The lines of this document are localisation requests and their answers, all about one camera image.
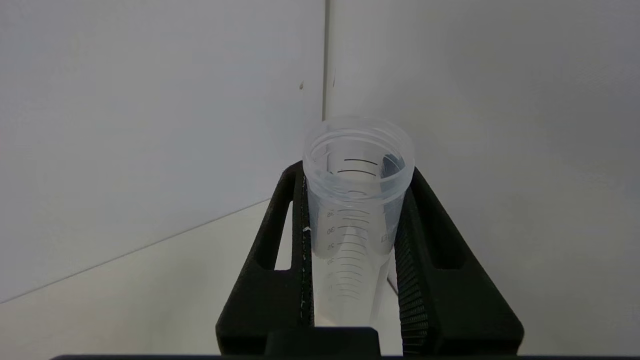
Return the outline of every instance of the transparent plastic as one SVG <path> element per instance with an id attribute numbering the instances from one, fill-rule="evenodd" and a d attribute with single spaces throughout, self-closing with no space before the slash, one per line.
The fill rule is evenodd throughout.
<path id="1" fill-rule="evenodd" d="M 413 145 L 378 119 L 324 121 L 305 140 L 318 326 L 369 326 L 414 168 Z"/>

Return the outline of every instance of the white backdrop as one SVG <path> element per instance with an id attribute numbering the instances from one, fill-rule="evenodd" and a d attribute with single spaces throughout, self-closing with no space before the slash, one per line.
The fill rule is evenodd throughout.
<path id="1" fill-rule="evenodd" d="M 327 116 L 397 122 L 527 354 L 640 354 L 640 2 L 334 1 Z"/>
<path id="2" fill-rule="evenodd" d="M 1 1 L 0 302 L 268 198 L 323 49 L 318 0 Z"/>

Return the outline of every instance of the white wall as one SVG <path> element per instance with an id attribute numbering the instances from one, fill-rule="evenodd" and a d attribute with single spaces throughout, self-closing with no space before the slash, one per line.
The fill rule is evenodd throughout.
<path id="1" fill-rule="evenodd" d="M 327 116 L 391 119 L 528 354 L 640 354 L 640 2 L 334 1 Z"/>
<path id="2" fill-rule="evenodd" d="M 322 0 L 1 1 L 0 302 L 268 198 L 323 49 Z"/>

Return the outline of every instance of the white surface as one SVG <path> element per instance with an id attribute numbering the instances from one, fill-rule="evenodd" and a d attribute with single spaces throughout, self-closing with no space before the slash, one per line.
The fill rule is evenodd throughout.
<path id="1" fill-rule="evenodd" d="M 0 304 L 0 357 L 219 354 L 214 328 L 267 205 L 262 202 Z M 291 219 L 283 231 L 287 236 Z M 291 241 L 283 244 L 290 254 Z M 291 258 L 278 258 L 276 267 L 286 263 Z M 382 352 L 401 354 L 397 297 L 388 286 L 382 301 L 376 326 Z"/>
<path id="2" fill-rule="evenodd" d="M 326 116 L 396 121 L 528 354 L 640 354 L 640 2 L 335 1 Z"/>
<path id="3" fill-rule="evenodd" d="M 271 195 L 324 1 L 0 2 L 0 302 Z"/>

